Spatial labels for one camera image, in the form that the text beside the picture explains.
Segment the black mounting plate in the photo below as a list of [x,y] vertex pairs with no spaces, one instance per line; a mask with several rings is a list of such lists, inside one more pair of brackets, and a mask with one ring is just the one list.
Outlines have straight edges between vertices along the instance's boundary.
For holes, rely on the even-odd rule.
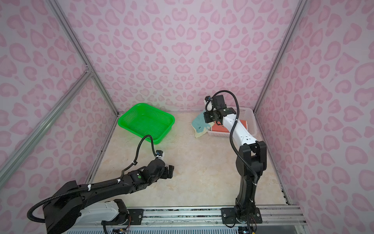
[[[144,210],[143,209],[128,209],[128,211],[131,216],[131,225],[141,225]],[[128,224],[129,224],[129,220],[126,220],[126,222],[123,223],[123,225],[128,225]]]
[[[234,208],[221,208],[221,217],[222,217],[222,223],[223,224],[234,224],[238,223],[235,217],[235,211]],[[260,213],[260,209],[256,207],[255,209],[255,215],[253,217],[257,224],[262,223],[262,217]]]

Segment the beige marble floor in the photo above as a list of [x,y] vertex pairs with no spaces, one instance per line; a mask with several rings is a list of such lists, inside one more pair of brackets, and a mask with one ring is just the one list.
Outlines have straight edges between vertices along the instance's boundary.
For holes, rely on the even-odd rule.
[[[228,138],[208,134],[194,137],[191,122],[197,112],[171,112],[175,124],[155,150],[165,152],[164,161],[174,165],[172,179],[160,179],[144,190],[119,195],[128,207],[152,206],[224,206],[234,205],[240,187],[235,167],[236,156]],[[117,126],[110,140],[94,182],[120,176],[134,159],[140,138]],[[151,144],[144,141],[135,170],[154,159]],[[256,204],[285,204],[274,168],[268,159],[267,169],[256,190]]]

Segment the pink leopard print wallpaper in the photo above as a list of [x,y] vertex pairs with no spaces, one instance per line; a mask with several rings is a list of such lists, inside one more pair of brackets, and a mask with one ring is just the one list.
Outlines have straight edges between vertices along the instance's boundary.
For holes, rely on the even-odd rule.
[[374,233],[374,1],[311,2],[259,120],[312,233]]
[[43,0],[1,1],[0,29],[2,168],[85,68]]
[[[66,182],[85,182],[114,119],[88,80],[0,191],[0,233],[46,233],[45,224],[27,219],[27,211]],[[41,207],[34,213],[43,217]]]
[[[116,106],[253,108],[298,0],[60,0]],[[229,104],[232,98],[227,97]]]

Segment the mesh basket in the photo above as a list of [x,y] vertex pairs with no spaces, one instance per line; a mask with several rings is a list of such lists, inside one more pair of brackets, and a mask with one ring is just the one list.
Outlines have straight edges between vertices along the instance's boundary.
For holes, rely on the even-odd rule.
[[158,144],[174,122],[175,118],[171,114],[146,103],[139,103],[119,118],[118,125],[139,137],[151,135],[154,144]]

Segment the towel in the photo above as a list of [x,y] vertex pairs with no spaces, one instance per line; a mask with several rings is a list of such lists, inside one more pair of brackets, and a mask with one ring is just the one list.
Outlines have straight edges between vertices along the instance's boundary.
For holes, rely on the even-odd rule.
[[203,110],[191,123],[193,129],[195,130],[196,138],[204,135],[214,125],[214,122],[208,124],[205,122],[204,112],[205,110]]

